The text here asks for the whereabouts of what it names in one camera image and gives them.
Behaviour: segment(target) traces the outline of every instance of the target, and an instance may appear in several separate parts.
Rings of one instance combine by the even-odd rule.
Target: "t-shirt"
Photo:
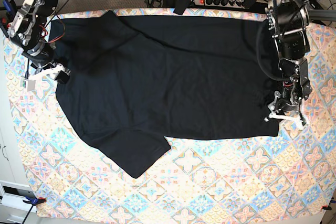
[[[64,19],[56,56],[71,77],[56,97],[78,136],[137,178],[170,149],[196,140],[277,136],[265,122],[279,83],[261,71],[260,23],[210,17]],[[63,33],[52,23],[51,38]],[[264,65],[277,69],[269,35]]]

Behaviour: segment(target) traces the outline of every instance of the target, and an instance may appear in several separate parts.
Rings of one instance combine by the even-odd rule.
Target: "white cabinet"
[[[3,43],[3,34],[0,32],[0,180],[28,185],[19,155],[10,112]]]

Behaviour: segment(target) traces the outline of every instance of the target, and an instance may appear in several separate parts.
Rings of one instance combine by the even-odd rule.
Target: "floral tile pattern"
[[[61,15],[100,17],[106,11]],[[172,9],[117,9],[117,16],[174,15]],[[187,9],[185,16],[262,21],[264,15]],[[277,137],[195,141],[167,137],[172,149],[138,179],[77,136],[48,78],[25,92],[26,59],[3,44],[8,98],[38,215],[119,224],[258,223],[320,213],[336,189],[336,31],[310,24],[303,131],[283,122]]]

